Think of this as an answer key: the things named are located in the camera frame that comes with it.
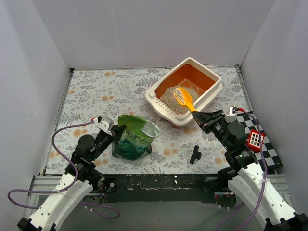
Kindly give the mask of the yellow plastic scoop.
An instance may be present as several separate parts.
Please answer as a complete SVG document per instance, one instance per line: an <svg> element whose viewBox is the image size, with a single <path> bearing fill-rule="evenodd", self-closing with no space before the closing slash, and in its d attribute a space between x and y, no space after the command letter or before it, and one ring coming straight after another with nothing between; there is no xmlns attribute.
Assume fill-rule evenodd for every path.
<svg viewBox="0 0 308 231"><path fill-rule="evenodd" d="M174 89L173 95L181 106L185 106L190 112L196 111L192 104L192 98L190 94L182 87Z"/></svg>

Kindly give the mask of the green litter bag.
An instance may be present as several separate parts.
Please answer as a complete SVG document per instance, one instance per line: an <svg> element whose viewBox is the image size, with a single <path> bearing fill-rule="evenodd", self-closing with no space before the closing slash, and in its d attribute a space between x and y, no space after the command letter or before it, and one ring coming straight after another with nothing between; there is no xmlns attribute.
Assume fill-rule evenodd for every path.
<svg viewBox="0 0 308 231"><path fill-rule="evenodd" d="M117 122L126 128L120 140L112 144L113 157L137 160L151 154L151 144L161 133L156 124L135 115L120 115Z"/></svg>

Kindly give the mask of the black bag clip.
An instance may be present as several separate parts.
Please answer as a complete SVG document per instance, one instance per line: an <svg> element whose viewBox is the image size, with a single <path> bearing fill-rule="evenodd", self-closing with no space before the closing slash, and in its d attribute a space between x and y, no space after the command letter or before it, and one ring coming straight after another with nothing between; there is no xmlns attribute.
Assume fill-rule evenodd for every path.
<svg viewBox="0 0 308 231"><path fill-rule="evenodd" d="M190 164L193 165L196 159L200 160L201 156L202 156L202 153L199 151L199 146L195 145L193 152L192 152L192 155L191 155L191 158L190 158Z"/></svg>

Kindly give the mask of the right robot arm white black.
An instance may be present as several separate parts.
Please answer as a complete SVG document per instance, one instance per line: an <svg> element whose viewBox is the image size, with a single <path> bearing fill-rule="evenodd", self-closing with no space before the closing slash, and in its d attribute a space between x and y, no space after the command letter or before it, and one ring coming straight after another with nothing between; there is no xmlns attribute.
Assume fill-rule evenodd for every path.
<svg viewBox="0 0 308 231"><path fill-rule="evenodd" d="M306 231L308 217L297 213L277 192L261 165L248 148L247 129L235 119L238 108L231 114L223 111L206 113L193 111L192 116L204 133L213 133L226 149L230 165L219 171L218 187L237 195L252 212L265 231Z"/></svg>

